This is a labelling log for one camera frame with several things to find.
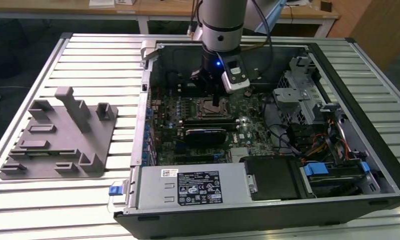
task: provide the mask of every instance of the metal case frame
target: metal case frame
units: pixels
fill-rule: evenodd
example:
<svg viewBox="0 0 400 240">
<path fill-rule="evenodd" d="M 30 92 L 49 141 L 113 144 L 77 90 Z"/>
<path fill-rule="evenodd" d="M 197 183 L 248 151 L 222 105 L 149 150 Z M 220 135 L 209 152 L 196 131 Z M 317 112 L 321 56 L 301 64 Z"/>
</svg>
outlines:
<svg viewBox="0 0 400 240">
<path fill-rule="evenodd" d="M 144 50 L 145 71 L 142 84 L 148 84 L 152 71 L 150 61 L 154 60 L 156 48 L 162 48 L 166 44 L 198 44 L 194 41 L 164 41 L 149 43 L 149 50 Z M 132 151 L 130 184 L 126 190 L 126 208 L 116 212 L 114 220 L 130 231 L 133 236 L 140 239 L 165 238 L 173 236 L 192 236 L 204 234 L 218 234 L 228 232 L 257 231 L 268 229 L 282 229 L 298 226 L 325 226 L 346 223 L 360 216 L 381 210 L 400 206 L 400 163 L 387 146 L 377 130 L 374 129 L 358 103 L 356 102 L 337 72 L 334 71 L 324 53 L 316 43 L 273 43 L 282 46 L 305 46 L 310 59 L 313 60 L 321 77 L 326 81 L 341 108 L 352 121 L 353 128 L 362 140 L 362 143 L 374 159 L 379 159 L 377 166 L 392 183 L 395 193 L 376 195 L 362 195 L 354 197 L 329 197 L 308 200 L 289 200 L 280 203 L 258 203 L 250 206 L 225 206 L 218 208 L 198 207 L 197 209 L 161 209 L 156 212 L 137 210 L 138 187 L 141 180 L 141 167 L 138 159 L 133 153 L 141 153 L 137 144 Z"/>
</svg>

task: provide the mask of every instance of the table leg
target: table leg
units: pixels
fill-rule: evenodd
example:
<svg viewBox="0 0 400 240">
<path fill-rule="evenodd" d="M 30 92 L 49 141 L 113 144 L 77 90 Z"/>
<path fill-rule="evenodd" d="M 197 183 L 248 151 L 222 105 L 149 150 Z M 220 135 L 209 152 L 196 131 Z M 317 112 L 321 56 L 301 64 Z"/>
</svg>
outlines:
<svg viewBox="0 0 400 240">
<path fill-rule="evenodd" d="M 148 16 L 137 16 L 137 24 L 138 24 L 138 31 L 140 34 L 149 34 L 148 30 Z"/>
<path fill-rule="evenodd" d="M 334 19 L 324 19 L 321 25 L 318 26 L 317 32 L 314 33 L 314 38 L 325 38 L 333 26 Z"/>
</svg>

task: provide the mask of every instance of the sticker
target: sticker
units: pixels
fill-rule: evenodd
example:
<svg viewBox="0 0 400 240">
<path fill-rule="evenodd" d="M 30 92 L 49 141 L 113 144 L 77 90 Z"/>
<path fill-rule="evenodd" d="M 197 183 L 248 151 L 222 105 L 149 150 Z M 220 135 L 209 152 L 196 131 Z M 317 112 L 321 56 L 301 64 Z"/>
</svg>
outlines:
<svg viewBox="0 0 400 240">
<path fill-rule="evenodd" d="M 221 204 L 222 189 L 220 172 L 200 171 L 177 173 L 177 203 L 181 206 Z"/>
<path fill-rule="evenodd" d="M 161 169 L 161 177 L 168 178 L 168 177 L 176 177 L 178 174 L 177 169 Z"/>
<path fill-rule="evenodd" d="M 136 11 L 117 11 L 117 14 L 136 14 Z"/>
</svg>

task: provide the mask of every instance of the blue latch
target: blue latch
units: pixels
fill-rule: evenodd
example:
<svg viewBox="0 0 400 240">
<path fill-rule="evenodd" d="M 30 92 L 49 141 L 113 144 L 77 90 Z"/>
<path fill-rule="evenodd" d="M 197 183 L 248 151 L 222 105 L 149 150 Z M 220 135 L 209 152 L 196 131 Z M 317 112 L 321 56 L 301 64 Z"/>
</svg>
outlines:
<svg viewBox="0 0 400 240">
<path fill-rule="evenodd" d="M 122 186 L 109 186 L 108 195 L 109 196 L 121 196 L 122 195 Z"/>
<path fill-rule="evenodd" d="M 326 165 L 322 162 L 308 163 L 302 168 L 306 176 L 329 173 Z"/>
<path fill-rule="evenodd" d="M 361 168 L 365 173 L 370 171 L 369 165 L 365 161 L 361 162 Z"/>
</svg>

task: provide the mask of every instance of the motherboard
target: motherboard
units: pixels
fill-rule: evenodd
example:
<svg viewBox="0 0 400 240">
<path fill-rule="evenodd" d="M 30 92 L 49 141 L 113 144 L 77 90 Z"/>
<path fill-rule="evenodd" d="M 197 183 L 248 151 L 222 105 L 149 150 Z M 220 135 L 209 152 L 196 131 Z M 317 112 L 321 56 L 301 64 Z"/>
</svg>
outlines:
<svg viewBox="0 0 400 240">
<path fill-rule="evenodd" d="M 248 89 L 221 97 L 214 106 L 210 97 L 186 92 L 178 86 L 153 93 L 157 165 L 233 163 L 273 154 L 264 93 Z"/>
</svg>

